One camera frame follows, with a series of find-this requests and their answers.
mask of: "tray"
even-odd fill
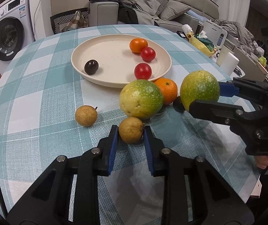
[[[112,34],[91,38],[76,47],[71,56],[75,70],[85,79],[101,86],[123,88],[136,80],[134,68],[139,63],[145,63],[139,54],[132,53],[129,44],[134,35]],[[172,60],[167,51],[157,43],[147,40],[149,47],[156,52],[156,58],[147,62],[152,68],[150,81],[163,77],[171,68]],[[94,59],[99,63],[99,69],[93,75],[84,71],[87,61]]]

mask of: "washing machine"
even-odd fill
[[[0,72],[34,41],[29,0],[10,0],[0,7]]]

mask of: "red object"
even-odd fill
[[[144,61],[150,62],[156,57],[156,52],[151,47],[145,47],[141,51],[140,55]]]
[[[138,80],[148,80],[152,75],[152,69],[146,63],[139,63],[134,69],[134,75]]]

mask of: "pile of clothes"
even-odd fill
[[[132,25],[157,25],[155,13],[160,6],[156,0],[89,0],[89,2],[118,3],[118,21]]]
[[[250,55],[252,52],[258,58],[264,55],[264,50],[258,46],[255,41],[255,37],[239,22],[217,19],[214,21],[214,23],[221,26],[225,31],[228,32],[228,34],[238,38],[241,43],[240,48],[243,49],[247,54]]]

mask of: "blue and white tablecloth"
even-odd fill
[[[219,81],[229,79],[186,40],[155,26],[91,27],[31,43],[17,53],[0,79],[0,185],[8,210],[58,155],[82,155],[126,117],[119,108],[120,89],[93,84],[71,65],[71,53],[80,43],[105,34],[137,35],[164,47],[172,58],[165,77],[178,88],[188,73],[200,69]],[[238,97],[219,101],[253,110]],[[75,121],[81,105],[98,107],[93,126]],[[148,124],[166,147],[180,155],[205,156],[246,202],[259,174],[244,142],[228,126],[194,119],[172,106]],[[101,224],[160,224],[163,179],[151,177],[143,145],[119,145],[111,176],[98,181]]]

